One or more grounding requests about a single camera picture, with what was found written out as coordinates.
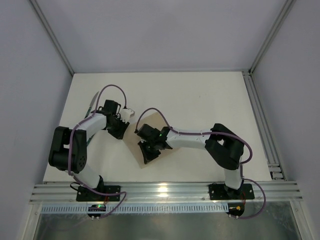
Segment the beige cloth napkin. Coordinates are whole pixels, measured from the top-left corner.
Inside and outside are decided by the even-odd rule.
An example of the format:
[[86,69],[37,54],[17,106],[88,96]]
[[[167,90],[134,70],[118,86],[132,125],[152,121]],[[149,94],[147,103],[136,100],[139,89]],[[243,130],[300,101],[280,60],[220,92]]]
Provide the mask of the beige cloth napkin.
[[[128,128],[126,129],[126,131],[124,133],[122,140],[124,141],[125,145],[130,150],[130,152],[132,153],[135,160],[138,162],[139,167],[141,169],[152,166],[155,163],[160,162],[162,159],[168,159],[174,153],[176,153],[180,150],[180,148],[161,150],[160,155],[156,159],[151,160],[150,163],[145,164],[144,159],[143,159],[143,154],[141,152],[140,147],[138,146],[138,142],[141,139],[135,134],[136,124],[137,124],[137,120],[135,120],[129,124]],[[157,128],[158,130],[161,130],[163,127],[167,126],[165,124],[165,121],[163,120],[163,118],[161,117],[161,115],[158,112],[154,112],[148,116],[144,115],[141,118],[141,120],[138,124],[138,127],[140,128],[143,124],[148,124],[153,128]]]

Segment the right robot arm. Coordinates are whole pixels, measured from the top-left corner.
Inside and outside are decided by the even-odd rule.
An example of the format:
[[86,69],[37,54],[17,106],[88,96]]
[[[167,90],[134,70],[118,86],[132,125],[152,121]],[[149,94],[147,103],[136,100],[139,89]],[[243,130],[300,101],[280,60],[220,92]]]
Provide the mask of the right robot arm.
[[187,131],[170,126],[159,130],[145,123],[134,133],[140,138],[138,146],[145,165],[158,158],[164,150],[205,150],[224,169],[223,188],[227,196],[237,199],[242,195],[244,181],[241,177],[240,161],[244,153],[244,143],[224,125],[216,123],[209,130]]

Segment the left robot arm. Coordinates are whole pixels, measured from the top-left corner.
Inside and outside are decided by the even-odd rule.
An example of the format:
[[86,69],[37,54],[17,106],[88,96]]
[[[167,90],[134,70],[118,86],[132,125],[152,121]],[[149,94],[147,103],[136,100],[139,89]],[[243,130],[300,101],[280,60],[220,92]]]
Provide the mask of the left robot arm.
[[135,112],[113,100],[106,100],[104,106],[92,111],[73,128],[58,126],[54,130],[48,163],[66,172],[78,185],[78,202],[102,201],[107,198],[119,201],[121,188],[107,186],[101,175],[87,163],[88,142],[99,131],[107,131],[112,137],[121,140]]

